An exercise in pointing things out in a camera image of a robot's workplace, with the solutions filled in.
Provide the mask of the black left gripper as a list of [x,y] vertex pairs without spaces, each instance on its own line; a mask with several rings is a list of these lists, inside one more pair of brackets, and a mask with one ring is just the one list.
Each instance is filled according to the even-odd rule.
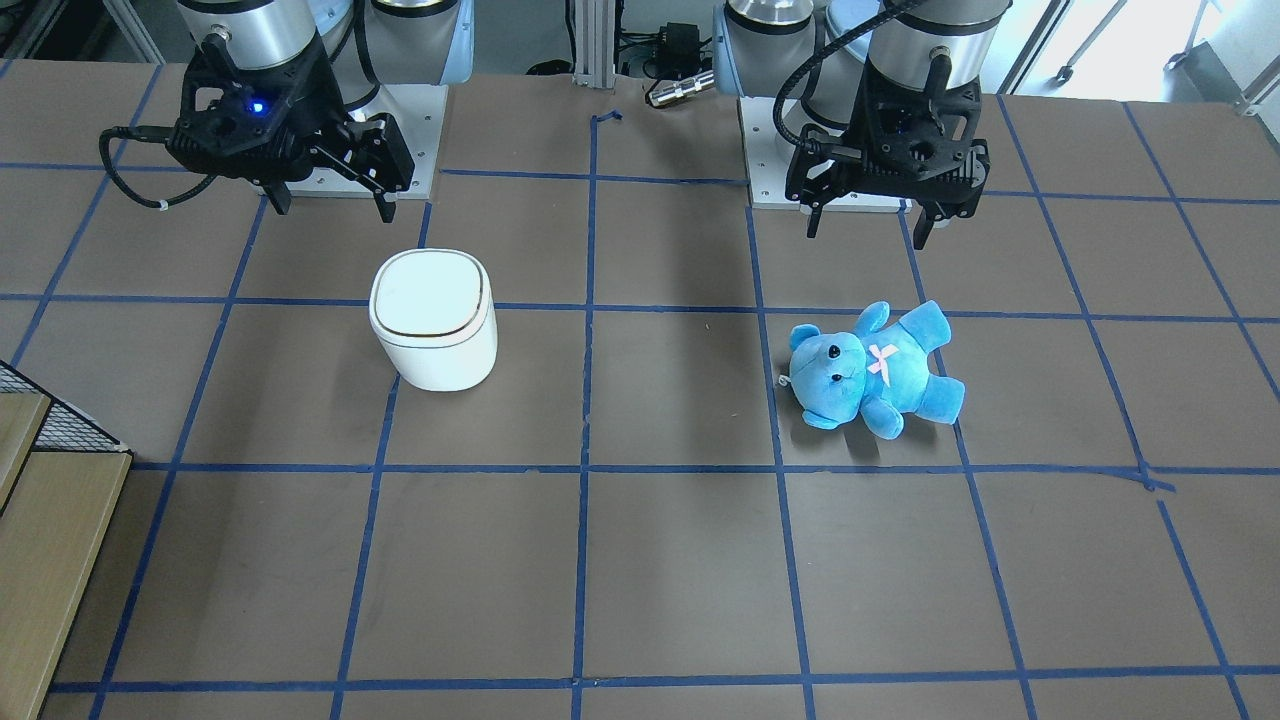
[[978,79],[909,88],[867,64],[841,140],[801,138],[788,163],[783,195],[809,210],[805,236],[815,238],[823,208],[850,192],[915,201],[916,251],[937,225],[972,218],[991,167],[974,136],[980,110]]

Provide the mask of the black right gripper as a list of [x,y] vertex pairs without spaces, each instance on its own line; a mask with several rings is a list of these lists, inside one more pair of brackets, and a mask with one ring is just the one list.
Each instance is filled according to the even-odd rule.
[[224,37],[204,37],[165,145],[193,173],[264,187],[280,217],[291,210],[288,183],[323,167],[367,190],[381,222],[392,223],[396,196],[411,187],[415,172],[393,115],[349,118],[317,36],[293,59],[259,70],[238,67]]

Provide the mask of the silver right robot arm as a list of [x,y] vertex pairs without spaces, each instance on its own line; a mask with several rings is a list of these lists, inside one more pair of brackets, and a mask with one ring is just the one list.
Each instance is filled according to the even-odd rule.
[[319,169],[392,222],[422,165],[396,86],[474,68],[471,1],[180,1],[195,54],[165,146],[187,170],[247,181],[278,214]]

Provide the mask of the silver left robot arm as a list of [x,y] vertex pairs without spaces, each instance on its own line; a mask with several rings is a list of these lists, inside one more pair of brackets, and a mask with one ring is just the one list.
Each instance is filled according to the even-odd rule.
[[723,1],[716,87],[740,101],[759,208],[972,217],[989,176],[980,70],[1007,1]]

